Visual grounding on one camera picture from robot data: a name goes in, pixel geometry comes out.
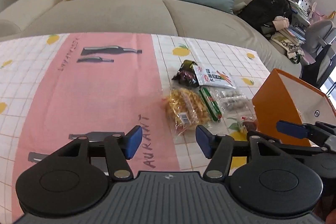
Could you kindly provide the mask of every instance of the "table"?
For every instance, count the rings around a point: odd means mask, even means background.
[[[225,67],[249,99],[269,75],[254,51],[193,38],[76,33],[1,43],[0,223],[12,223],[22,213],[15,194],[18,176],[71,141],[71,134],[128,132],[140,124],[143,142],[129,162],[135,174],[203,173],[209,160],[194,133],[174,138],[160,105],[186,59]],[[238,114],[255,115],[252,107],[226,115],[211,131],[241,138],[229,129]]]

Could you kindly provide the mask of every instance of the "snack bag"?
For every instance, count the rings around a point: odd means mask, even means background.
[[[220,122],[221,121],[221,117],[222,117],[222,113],[219,110],[217,102],[211,96],[209,90],[206,87],[202,86],[199,89],[199,93],[202,96],[202,98],[203,98],[203,100],[204,100],[204,102],[205,102],[205,104],[206,104],[206,106],[208,108],[208,111],[209,111],[212,119],[215,122]]]
[[[199,84],[193,69],[194,65],[197,65],[194,61],[184,60],[172,80],[178,81],[180,85],[197,88]]]
[[[247,135],[250,130],[257,130],[257,120],[253,117],[242,116],[237,119],[240,133]]]
[[[173,120],[178,135],[210,121],[207,107],[201,98],[186,88],[171,90],[166,98],[166,113]]]
[[[209,87],[214,100],[217,102],[222,113],[235,110],[248,110],[249,100],[238,89],[224,89]]]
[[[204,68],[193,64],[193,69],[199,85],[208,85],[218,88],[235,89],[236,84],[228,71],[218,71],[213,68]]]

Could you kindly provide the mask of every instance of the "orange cardboard box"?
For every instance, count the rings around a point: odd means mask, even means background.
[[[284,144],[310,146],[276,129],[279,120],[297,124],[327,122],[336,124],[336,111],[329,98],[317,88],[279,69],[274,69],[253,97],[258,130]]]

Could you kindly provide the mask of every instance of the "beige sofa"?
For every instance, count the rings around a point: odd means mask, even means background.
[[[235,0],[248,4],[251,0]],[[239,17],[179,0],[19,0],[0,13],[0,40],[69,32],[178,35],[255,50],[268,70],[294,65]]]

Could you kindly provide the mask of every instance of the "chair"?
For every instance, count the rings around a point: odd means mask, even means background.
[[[336,66],[336,28],[331,20],[321,20],[308,27],[305,38],[301,79],[320,88]]]
[[[331,44],[331,42],[335,39],[331,40],[331,35],[330,38],[328,38],[329,43],[326,41],[326,38],[331,34],[331,32],[335,32],[336,34],[336,28],[333,28],[333,22],[331,20],[321,20],[313,23],[306,30],[306,41],[302,45],[302,49],[315,59],[318,51],[321,50],[321,46],[324,47],[327,44]]]

